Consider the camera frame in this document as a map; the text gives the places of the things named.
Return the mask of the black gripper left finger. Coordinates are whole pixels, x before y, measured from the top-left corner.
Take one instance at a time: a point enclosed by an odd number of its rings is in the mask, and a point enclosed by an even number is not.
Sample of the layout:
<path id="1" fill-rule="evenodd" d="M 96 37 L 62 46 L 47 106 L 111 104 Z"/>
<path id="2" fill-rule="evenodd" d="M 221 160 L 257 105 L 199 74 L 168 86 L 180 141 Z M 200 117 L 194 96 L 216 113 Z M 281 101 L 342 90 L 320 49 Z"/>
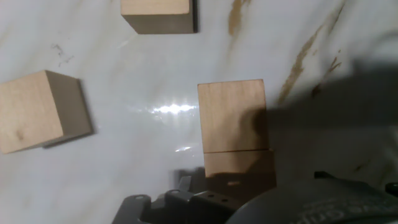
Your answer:
<path id="1" fill-rule="evenodd" d="M 238 192 L 243 174 L 221 173 L 205 177 L 205 169 L 174 172 L 175 188 L 155 201 L 148 195 L 126 197 L 112 224 L 226 223 L 243 206 L 233 194 Z"/>

